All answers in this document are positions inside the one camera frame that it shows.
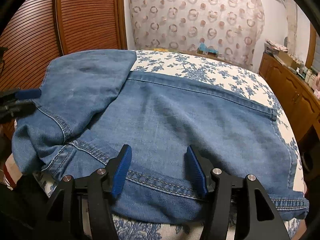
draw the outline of white wall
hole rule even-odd
[[[133,41],[129,0],[124,0],[124,20],[128,49],[136,49]]]
[[[265,26],[259,40],[257,40],[253,55],[253,69],[258,72],[262,54],[264,51],[265,39],[270,39],[281,45],[284,44],[284,38],[288,35],[288,22],[286,11],[281,0],[261,0],[265,13]],[[132,26],[131,13],[129,8],[129,0],[124,0],[125,26],[127,34],[128,49],[135,49]],[[303,60],[307,59],[310,38],[310,21],[298,7],[298,29],[297,29],[297,46],[296,56]]]

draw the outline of patterned curtain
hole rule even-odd
[[[251,69],[265,20],[261,0],[130,0],[130,7],[136,49],[196,51],[203,43]]]

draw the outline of cardboard box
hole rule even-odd
[[[278,57],[288,66],[293,69],[297,69],[300,67],[298,63],[296,63],[293,58],[291,58],[286,52],[279,51]]]

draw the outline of floral bedsheet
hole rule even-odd
[[[301,192],[304,191],[301,160],[292,129],[279,101],[262,77],[244,68],[204,57],[149,50],[138,50],[136,52],[137,61],[132,67],[133,71],[155,72],[197,80],[219,86],[265,106],[276,108],[278,114],[277,125],[280,134],[284,141],[295,151],[298,159],[293,189]],[[57,182],[44,173],[37,173],[35,177],[46,194],[50,196]],[[128,240],[199,239],[203,228],[201,223],[185,225],[145,223],[116,215],[113,215],[113,220],[119,239]],[[90,236],[88,221],[87,201],[83,200],[84,231]],[[234,238],[235,223],[236,215],[230,218],[227,240]],[[297,219],[285,222],[290,237],[294,235],[298,225],[299,220]]]

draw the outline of bedsheet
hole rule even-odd
[[[304,191],[301,160],[292,129],[279,101],[262,77],[249,70],[204,57],[149,50],[138,50],[136,53],[137,61],[132,67],[133,71],[154,72],[197,80],[240,94],[265,106],[276,108],[277,126],[280,134],[285,143],[295,151],[298,159],[293,190]],[[57,182],[43,172],[36,173],[35,177],[46,194],[50,196]],[[85,200],[83,200],[83,216],[84,231],[90,235],[88,219],[85,219],[88,217]],[[113,220],[119,239],[199,239],[203,228],[201,223],[185,225],[145,223],[117,215],[113,215]],[[235,223],[236,214],[229,221],[228,240],[233,239]],[[285,222],[285,225],[292,237],[298,228],[299,220],[293,219]]]

